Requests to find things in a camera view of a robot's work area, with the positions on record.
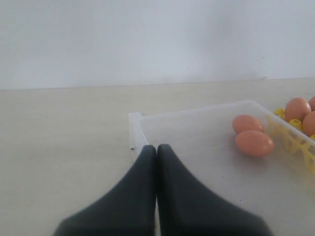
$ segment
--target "white wall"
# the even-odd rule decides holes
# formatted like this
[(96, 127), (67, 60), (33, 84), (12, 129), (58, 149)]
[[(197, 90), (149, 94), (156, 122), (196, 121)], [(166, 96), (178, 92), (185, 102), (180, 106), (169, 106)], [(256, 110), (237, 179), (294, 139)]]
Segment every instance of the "white wall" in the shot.
[(315, 76), (313, 0), (0, 0), (0, 89)]

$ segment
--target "yellow plastic rack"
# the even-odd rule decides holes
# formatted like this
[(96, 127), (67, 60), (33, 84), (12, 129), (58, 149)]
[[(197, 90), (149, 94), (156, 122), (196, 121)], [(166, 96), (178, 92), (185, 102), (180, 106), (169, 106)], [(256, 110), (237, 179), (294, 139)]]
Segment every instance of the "yellow plastic rack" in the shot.
[[(279, 116), (284, 120), (284, 110), (277, 109), (274, 114)], [(273, 138), (281, 137), (285, 149), (291, 154), (295, 154), (297, 151), (301, 150), (304, 158), (304, 164), (307, 170), (309, 170), (313, 175), (315, 175), (315, 146), (310, 143), (304, 135), (299, 135), (293, 133), (289, 128), (283, 124), (274, 122), (271, 117), (267, 117), (269, 133)], [(301, 133), (302, 122), (293, 119), (289, 122), (294, 128), (296, 128)]]

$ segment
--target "clear plastic tray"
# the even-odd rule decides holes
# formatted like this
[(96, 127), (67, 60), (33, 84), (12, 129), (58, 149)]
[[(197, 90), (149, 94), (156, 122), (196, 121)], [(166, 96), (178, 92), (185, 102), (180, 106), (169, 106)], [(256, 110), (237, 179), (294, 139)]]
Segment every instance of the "clear plastic tray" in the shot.
[[(232, 120), (259, 118), (275, 142), (264, 158), (249, 158), (235, 147)], [(315, 233), (315, 176), (303, 151), (288, 151), (288, 135), (309, 146), (315, 141), (253, 101), (143, 117), (129, 114), (130, 145), (137, 157), (144, 145), (170, 144), (207, 187), (226, 200), (262, 216), (276, 236)]]

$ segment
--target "orange egg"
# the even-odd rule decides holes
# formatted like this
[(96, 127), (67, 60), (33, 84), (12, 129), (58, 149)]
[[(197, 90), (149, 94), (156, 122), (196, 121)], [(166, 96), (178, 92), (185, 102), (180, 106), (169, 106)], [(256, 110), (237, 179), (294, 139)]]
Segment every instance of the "orange egg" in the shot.
[(263, 157), (275, 149), (272, 139), (256, 130), (247, 130), (238, 134), (235, 144), (242, 153), (251, 157)]
[(264, 126), (259, 119), (250, 115), (239, 115), (234, 118), (232, 127), (239, 134), (246, 130), (257, 130), (264, 132)]
[(315, 134), (315, 111), (305, 116), (302, 123), (302, 127), (303, 127), (303, 132), (306, 135), (312, 136), (313, 134)]
[(287, 103), (284, 118), (287, 122), (292, 119), (303, 121), (304, 117), (310, 112), (310, 104), (303, 97), (296, 97)]
[(312, 112), (315, 111), (315, 96), (310, 99), (309, 104), (311, 106)]

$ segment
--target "table surface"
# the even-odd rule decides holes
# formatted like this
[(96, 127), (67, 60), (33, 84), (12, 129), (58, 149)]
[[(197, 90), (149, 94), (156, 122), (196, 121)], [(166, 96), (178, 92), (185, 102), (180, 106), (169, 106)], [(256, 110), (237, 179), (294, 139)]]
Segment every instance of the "table surface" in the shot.
[(254, 100), (269, 110), (315, 95), (315, 79), (0, 91), (0, 229), (51, 235), (132, 164), (128, 113)]

